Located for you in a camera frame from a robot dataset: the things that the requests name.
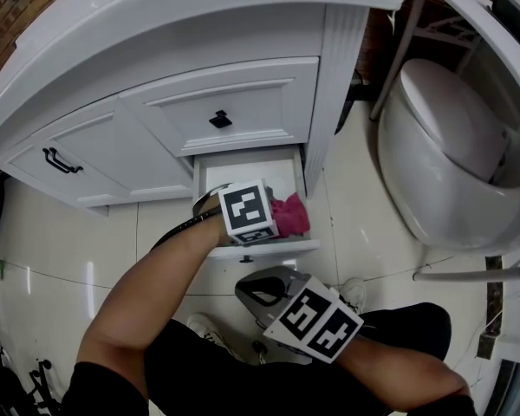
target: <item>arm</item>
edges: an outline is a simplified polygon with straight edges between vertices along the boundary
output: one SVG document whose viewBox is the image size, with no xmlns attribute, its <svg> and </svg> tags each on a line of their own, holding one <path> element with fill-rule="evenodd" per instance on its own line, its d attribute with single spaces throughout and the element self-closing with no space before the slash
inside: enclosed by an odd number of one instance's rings
<svg viewBox="0 0 520 416">
<path fill-rule="evenodd" d="M 83 336 L 78 362 L 107 367 L 148 398 L 145 351 L 173 317 L 192 279 L 225 234 L 221 215 L 182 231 L 115 285 Z"/>
<path fill-rule="evenodd" d="M 393 410 L 407 412 L 447 396 L 470 396 L 458 374 L 439 359 L 355 337 L 337 363 Z"/>
</svg>

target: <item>white toilet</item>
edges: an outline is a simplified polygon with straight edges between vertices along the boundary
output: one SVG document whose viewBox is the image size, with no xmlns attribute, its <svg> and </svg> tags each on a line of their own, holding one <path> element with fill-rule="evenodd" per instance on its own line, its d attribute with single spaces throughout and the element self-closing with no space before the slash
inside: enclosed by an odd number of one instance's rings
<svg viewBox="0 0 520 416">
<path fill-rule="evenodd" d="M 378 153 L 418 240 L 486 255 L 520 247 L 511 135 L 455 74 L 427 60 L 405 63 L 380 117 Z"/>
</svg>

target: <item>brick wall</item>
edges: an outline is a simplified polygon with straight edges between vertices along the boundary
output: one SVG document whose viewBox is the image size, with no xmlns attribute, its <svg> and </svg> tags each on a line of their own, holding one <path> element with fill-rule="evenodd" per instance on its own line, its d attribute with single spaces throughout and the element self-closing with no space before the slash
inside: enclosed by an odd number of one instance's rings
<svg viewBox="0 0 520 416">
<path fill-rule="evenodd" d="M 15 50 L 15 40 L 53 1 L 0 0 L 0 69 Z M 358 69 L 365 79 L 372 82 L 381 82 L 385 78 L 390 61 L 393 59 L 396 43 L 404 29 L 411 1 L 406 0 L 403 8 L 397 13 L 394 36 L 392 36 L 391 25 L 387 20 L 387 12 L 383 10 L 372 10 L 370 12 L 367 32 L 358 63 Z M 454 11 L 442 1 L 428 0 L 420 25 L 445 18 L 450 14 L 454 15 Z M 446 63 L 444 64 L 448 66 L 453 66 L 452 64 L 458 61 L 463 52 L 459 47 L 425 39 L 415 39 L 411 50 L 410 55 L 433 59 L 445 57 Z"/>
</svg>

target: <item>pink cloth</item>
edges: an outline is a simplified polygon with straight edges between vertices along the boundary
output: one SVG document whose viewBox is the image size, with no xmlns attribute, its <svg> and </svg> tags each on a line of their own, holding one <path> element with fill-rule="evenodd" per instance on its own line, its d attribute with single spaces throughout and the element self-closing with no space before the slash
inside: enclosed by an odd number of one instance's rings
<svg viewBox="0 0 520 416">
<path fill-rule="evenodd" d="M 285 201 L 272 200 L 270 204 L 279 237 L 303 234 L 310 230 L 309 215 L 297 193 L 291 194 Z"/>
</svg>

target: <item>shoe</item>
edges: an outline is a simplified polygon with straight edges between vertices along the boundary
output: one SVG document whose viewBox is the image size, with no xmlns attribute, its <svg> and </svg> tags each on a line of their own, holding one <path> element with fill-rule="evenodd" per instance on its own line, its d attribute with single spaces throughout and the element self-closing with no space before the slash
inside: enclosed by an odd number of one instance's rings
<svg viewBox="0 0 520 416">
<path fill-rule="evenodd" d="M 187 327 L 194 331 L 199 337 L 206 339 L 208 342 L 212 342 L 218 347 L 221 347 L 233 356 L 238 361 L 243 362 L 243 358 L 235 352 L 222 338 L 218 327 L 208 317 L 202 313 L 195 313 L 190 315 L 187 319 Z"/>
<path fill-rule="evenodd" d="M 357 315 L 366 305 L 366 286 L 358 277 L 348 279 L 339 290 L 341 300 L 344 301 Z"/>
</svg>

